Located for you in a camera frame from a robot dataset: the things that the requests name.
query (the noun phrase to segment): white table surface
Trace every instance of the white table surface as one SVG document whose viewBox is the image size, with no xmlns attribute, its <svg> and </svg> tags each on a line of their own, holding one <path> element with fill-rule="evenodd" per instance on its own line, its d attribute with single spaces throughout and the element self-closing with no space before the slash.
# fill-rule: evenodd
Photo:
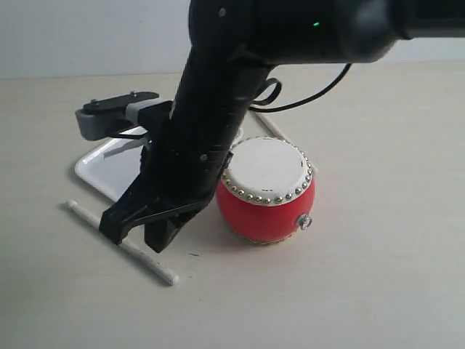
<svg viewBox="0 0 465 349">
<path fill-rule="evenodd" d="M 279 69 L 276 104 L 339 70 Z M 465 63 L 358 65 L 273 116 L 320 170 L 314 224 L 250 246 L 212 203 L 158 255 L 182 278 L 166 287 L 59 205 L 109 204 L 73 174 L 99 144 L 74 110 L 132 89 L 172 97 L 178 81 L 0 81 L 0 348 L 463 347 Z"/>
</svg>

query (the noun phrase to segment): small drum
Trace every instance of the small drum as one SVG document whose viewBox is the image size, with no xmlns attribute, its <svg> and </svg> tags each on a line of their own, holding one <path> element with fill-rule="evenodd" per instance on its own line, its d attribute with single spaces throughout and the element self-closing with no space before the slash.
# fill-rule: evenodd
<svg viewBox="0 0 465 349">
<path fill-rule="evenodd" d="M 234 156 L 217 188 L 220 212 L 231 229 L 260 244 L 307 229 L 315 181 L 305 154 L 271 137 L 244 140 L 231 151 Z"/>
</svg>

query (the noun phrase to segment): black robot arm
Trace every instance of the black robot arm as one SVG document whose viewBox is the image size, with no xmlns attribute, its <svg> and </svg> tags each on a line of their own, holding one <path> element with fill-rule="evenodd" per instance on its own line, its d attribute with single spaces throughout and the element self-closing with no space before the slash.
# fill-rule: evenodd
<svg viewBox="0 0 465 349">
<path fill-rule="evenodd" d="M 192 0 L 189 32 L 192 47 L 174 101 L 134 116 L 134 106 L 149 97 L 128 95 L 76 113 L 87 139 L 137 124 L 147 130 L 139 176 L 102 216 L 100 231 L 115 244 L 144 225 L 145 243 L 161 252 L 209 204 L 238 128 L 273 68 L 371 63 L 398 40 L 465 36 L 465 2 Z"/>
</svg>

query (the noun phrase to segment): white drumhead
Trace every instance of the white drumhead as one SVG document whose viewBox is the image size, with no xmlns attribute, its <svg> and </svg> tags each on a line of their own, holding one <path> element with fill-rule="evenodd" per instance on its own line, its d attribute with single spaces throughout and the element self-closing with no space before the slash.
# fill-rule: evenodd
<svg viewBox="0 0 465 349">
<path fill-rule="evenodd" d="M 310 186 L 308 158 L 292 144 L 271 137 L 248 139 L 233 147 L 223 183 L 253 204 L 285 204 Z"/>
</svg>

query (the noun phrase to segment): white wall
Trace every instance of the white wall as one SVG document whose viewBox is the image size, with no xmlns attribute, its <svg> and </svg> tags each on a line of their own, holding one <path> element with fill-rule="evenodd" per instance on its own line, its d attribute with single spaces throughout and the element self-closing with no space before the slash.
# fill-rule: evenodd
<svg viewBox="0 0 465 349">
<path fill-rule="evenodd" d="M 2 0 L 0 79 L 181 71 L 189 0 Z M 463 60 L 465 40 L 399 43 L 384 61 Z"/>
</svg>

